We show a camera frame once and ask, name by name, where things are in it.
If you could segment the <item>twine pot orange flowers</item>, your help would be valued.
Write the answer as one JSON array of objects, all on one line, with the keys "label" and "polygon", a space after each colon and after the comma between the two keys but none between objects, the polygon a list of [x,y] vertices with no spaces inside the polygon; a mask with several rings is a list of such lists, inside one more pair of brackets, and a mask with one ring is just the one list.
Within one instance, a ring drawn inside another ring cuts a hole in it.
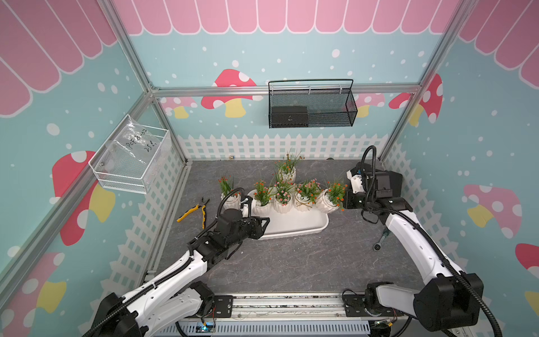
[{"label": "twine pot orange flowers", "polygon": [[333,213],[344,210],[344,198],[348,185],[341,181],[328,181],[317,198],[317,209],[322,213]]}]

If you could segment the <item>ribbed pot orange flowers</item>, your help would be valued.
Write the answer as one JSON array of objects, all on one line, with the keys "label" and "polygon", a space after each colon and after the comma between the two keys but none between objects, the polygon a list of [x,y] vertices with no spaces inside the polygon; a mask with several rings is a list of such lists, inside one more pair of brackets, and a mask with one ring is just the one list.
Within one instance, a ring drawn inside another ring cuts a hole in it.
[{"label": "ribbed pot orange flowers", "polygon": [[253,194],[253,213],[256,216],[268,216],[271,210],[272,193],[265,181],[255,183],[255,192]]}]

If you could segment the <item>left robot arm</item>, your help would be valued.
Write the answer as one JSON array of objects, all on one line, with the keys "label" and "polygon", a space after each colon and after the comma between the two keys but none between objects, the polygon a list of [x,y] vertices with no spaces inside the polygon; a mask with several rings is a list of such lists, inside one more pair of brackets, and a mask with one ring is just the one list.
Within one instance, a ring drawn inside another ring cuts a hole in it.
[{"label": "left robot arm", "polygon": [[205,316],[202,306],[211,292],[198,292],[191,284],[220,261],[229,259],[247,239],[259,240],[270,218],[254,216],[253,199],[244,188],[226,195],[240,197],[239,209],[224,209],[195,238],[187,251],[170,267],[149,282],[118,296],[111,293],[101,300],[86,336],[154,336],[164,327],[184,317]]}]

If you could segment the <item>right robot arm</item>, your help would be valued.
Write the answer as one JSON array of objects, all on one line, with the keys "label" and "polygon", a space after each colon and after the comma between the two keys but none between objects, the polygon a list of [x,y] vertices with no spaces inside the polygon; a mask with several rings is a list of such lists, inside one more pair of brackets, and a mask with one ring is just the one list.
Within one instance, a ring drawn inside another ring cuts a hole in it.
[{"label": "right robot arm", "polygon": [[487,318],[494,336],[502,336],[498,320],[482,298],[484,284],[479,276],[467,274],[439,248],[401,197],[401,174],[378,170],[376,160],[377,148],[370,145],[356,167],[347,172],[351,186],[345,190],[343,206],[375,216],[404,247],[424,286],[413,290],[392,282],[370,283],[363,296],[355,300],[344,297],[345,306],[362,308],[372,317],[386,310],[405,314],[407,319],[398,336],[412,320],[418,320],[428,331],[452,336],[457,328],[477,324],[480,314]]}]

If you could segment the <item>white rectangular storage tray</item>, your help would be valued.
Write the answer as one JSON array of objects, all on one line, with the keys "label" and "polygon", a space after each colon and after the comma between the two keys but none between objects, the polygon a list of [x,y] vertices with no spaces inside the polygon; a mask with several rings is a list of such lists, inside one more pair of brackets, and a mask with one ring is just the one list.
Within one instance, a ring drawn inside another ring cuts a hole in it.
[{"label": "white rectangular storage tray", "polygon": [[269,204],[269,209],[264,211],[264,215],[270,222],[260,240],[317,234],[329,224],[328,215],[318,209],[299,211],[292,206],[287,213],[279,213],[272,204]]}]

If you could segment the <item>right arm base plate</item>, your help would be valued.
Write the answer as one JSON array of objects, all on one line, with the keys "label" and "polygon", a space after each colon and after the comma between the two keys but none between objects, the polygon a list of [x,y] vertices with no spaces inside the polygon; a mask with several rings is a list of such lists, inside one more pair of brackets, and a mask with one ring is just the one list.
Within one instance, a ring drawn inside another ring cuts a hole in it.
[{"label": "right arm base plate", "polygon": [[389,317],[394,318],[394,310],[390,308],[371,308],[366,307],[364,295],[356,295],[346,292],[341,296],[346,317]]}]

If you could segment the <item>twine pot pink flowers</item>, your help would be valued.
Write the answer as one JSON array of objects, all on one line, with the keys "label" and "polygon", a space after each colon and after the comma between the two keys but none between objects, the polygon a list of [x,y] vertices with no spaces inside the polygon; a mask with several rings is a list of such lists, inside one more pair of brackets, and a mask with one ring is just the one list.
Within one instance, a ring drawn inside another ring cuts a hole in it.
[{"label": "twine pot pink flowers", "polygon": [[312,209],[316,206],[321,192],[321,185],[316,179],[297,184],[295,186],[294,199],[296,209],[299,211],[309,211]]}]

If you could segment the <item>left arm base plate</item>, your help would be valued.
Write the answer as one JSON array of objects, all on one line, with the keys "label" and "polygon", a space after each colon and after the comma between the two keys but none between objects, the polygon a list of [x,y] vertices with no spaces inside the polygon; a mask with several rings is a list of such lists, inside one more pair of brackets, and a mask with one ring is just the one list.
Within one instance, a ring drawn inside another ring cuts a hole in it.
[{"label": "left arm base plate", "polygon": [[204,318],[231,318],[233,300],[233,296],[210,296],[204,299],[200,315]]}]

